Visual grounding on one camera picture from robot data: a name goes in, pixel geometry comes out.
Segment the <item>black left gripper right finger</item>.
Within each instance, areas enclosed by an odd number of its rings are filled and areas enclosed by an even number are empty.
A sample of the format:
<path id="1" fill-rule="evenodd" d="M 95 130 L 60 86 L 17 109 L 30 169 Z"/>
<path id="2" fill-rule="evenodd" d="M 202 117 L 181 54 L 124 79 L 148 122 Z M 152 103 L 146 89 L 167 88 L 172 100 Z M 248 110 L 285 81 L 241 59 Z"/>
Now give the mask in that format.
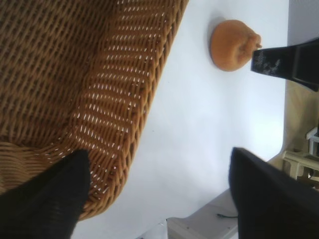
<path id="1" fill-rule="evenodd" d="M 319 193 L 244 148 L 232 149 L 229 185 L 240 239 L 317 239 Z"/>

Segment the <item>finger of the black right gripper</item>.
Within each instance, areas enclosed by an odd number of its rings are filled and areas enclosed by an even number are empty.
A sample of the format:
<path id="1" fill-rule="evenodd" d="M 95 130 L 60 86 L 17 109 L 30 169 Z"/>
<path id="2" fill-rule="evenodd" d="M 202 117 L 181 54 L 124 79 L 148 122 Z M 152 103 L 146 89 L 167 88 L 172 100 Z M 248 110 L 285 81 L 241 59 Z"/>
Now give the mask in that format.
<path id="1" fill-rule="evenodd" d="M 277 48 L 256 50 L 251 71 L 296 82 L 319 90 L 319 39 Z"/>

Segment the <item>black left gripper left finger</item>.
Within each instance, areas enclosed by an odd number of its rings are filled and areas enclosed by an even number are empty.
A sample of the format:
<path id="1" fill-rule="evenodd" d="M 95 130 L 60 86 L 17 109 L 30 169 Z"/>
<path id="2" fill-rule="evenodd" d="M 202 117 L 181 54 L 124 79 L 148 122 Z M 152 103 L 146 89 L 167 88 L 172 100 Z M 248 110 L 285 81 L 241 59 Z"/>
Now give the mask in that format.
<path id="1" fill-rule="evenodd" d="M 2 239 L 69 239 L 90 189 L 89 158 L 77 150 L 0 197 Z"/>

